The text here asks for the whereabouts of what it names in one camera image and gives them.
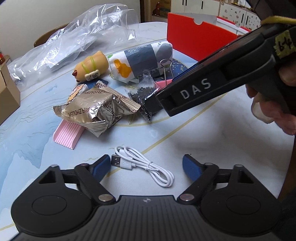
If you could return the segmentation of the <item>person's right hand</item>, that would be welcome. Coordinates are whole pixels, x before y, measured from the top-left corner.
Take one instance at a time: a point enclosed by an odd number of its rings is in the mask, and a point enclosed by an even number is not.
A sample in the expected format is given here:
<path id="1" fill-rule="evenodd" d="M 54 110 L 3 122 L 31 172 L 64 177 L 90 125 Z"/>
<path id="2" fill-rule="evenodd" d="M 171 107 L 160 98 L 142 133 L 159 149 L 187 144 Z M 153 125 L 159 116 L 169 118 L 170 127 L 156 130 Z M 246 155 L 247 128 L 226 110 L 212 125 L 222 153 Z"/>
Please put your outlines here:
<path id="1" fill-rule="evenodd" d="M 281 80 L 289 86 L 295 86 L 295 63 L 281 68 L 279 71 Z M 295 116 L 284 113 L 281 105 L 274 101 L 265 101 L 259 99 L 259 105 L 262 113 L 272 118 L 273 121 L 288 135 L 295 135 Z"/>

